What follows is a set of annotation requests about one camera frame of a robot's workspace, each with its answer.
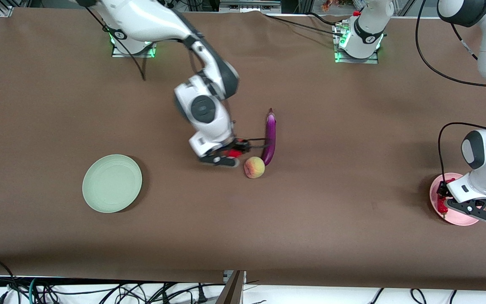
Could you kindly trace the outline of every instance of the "peach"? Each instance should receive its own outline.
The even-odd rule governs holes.
[[[249,179],[256,179],[264,174],[264,171],[266,170],[266,165],[261,158],[253,156],[245,162],[244,168],[245,175],[247,175]]]

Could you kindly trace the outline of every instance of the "pink plate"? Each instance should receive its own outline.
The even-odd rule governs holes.
[[[448,179],[459,179],[461,178],[462,175],[458,173],[446,173],[445,174],[445,180],[447,181]],[[438,216],[443,219],[442,214],[438,212],[437,204],[438,204],[438,193],[436,191],[438,190],[438,186],[440,185],[440,181],[442,181],[442,175],[438,175],[430,184],[430,204],[434,208],[434,211],[438,214]],[[479,220],[474,219],[473,217],[467,216],[465,214],[462,214],[461,212],[457,212],[453,209],[449,209],[447,214],[445,215],[445,219],[447,222],[452,223],[453,225],[459,225],[459,226],[470,226],[473,225]]]

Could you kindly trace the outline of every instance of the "plate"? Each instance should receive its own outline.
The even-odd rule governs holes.
[[[129,156],[104,156],[87,170],[81,192],[85,202],[98,212],[112,213],[127,208],[140,193],[140,167]]]
[[[460,175],[458,173],[446,173],[445,174],[445,180],[446,181],[448,179],[459,179],[461,177],[462,177],[462,175]],[[434,179],[432,184],[430,184],[429,196],[430,196],[430,204],[434,208],[434,211],[436,211],[436,213],[438,214],[438,216],[440,216],[441,219],[444,219],[442,214],[440,212],[438,212],[438,207],[437,207],[438,193],[436,193],[436,191],[438,190],[438,186],[440,185],[440,181],[442,181],[442,175],[438,175],[438,177],[436,177]],[[479,222],[479,220],[474,219],[471,216],[467,216],[467,215],[465,215],[461,212],[455,211],[451,208],[449,208],[449,210],[447,211],[447,214],[445,215],[444,220],[446,222],[453,224],[453,225],[459,225],[459,226],[470,226],[470,225],[473,225],[473,224]]]

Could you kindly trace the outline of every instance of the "teal cable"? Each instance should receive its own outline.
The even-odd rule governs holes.
[[[33,285],[35,284],[35,280],[37,278],[31,280],[31,284],[29,284],[29,304],[33,304]]]

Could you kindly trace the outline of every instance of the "brown tabletop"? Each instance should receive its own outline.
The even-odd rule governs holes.
[[[428,200],[440,127],[486,125],[486,88],[425,67],[414,19],[391,20],[372,65],[335,63],[330,35],[258,12],[188,17],[241,76],[237,134],[263,136],[275,110],[276,154],[260,179],[197,162],[172,101],[193,74],[181,44],[159,43],[142,81],[85,10],[0,19],[0,259],[16,274],[219,281],[246,269],[261,283],[486,289],[486,223],[449,225]],[[449,25],[421,27],[435,67],[484,81]],[[478,29],[461,34],[478,48]],[[469,131],[444,133],[447,171],[469,170]],[[102,214],[81,182],[109,154],[134,158],[143,188]]]

